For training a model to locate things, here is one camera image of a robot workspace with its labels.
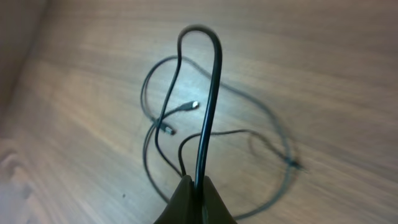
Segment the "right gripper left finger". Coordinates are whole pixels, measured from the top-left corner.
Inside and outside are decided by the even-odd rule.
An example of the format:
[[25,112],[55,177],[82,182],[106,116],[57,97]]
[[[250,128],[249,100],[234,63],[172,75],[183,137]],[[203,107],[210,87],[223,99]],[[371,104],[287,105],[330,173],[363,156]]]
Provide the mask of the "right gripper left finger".
[[189,175],[185,175],[154,224],[192,224],[194,222],[193,181]]

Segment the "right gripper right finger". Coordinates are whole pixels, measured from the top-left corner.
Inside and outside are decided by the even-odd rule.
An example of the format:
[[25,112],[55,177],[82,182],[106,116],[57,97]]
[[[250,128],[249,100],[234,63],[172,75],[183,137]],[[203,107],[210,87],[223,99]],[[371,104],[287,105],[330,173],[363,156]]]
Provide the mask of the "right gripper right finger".
[[237,224],[208,176],[203,183],[202,213],[206,224]]

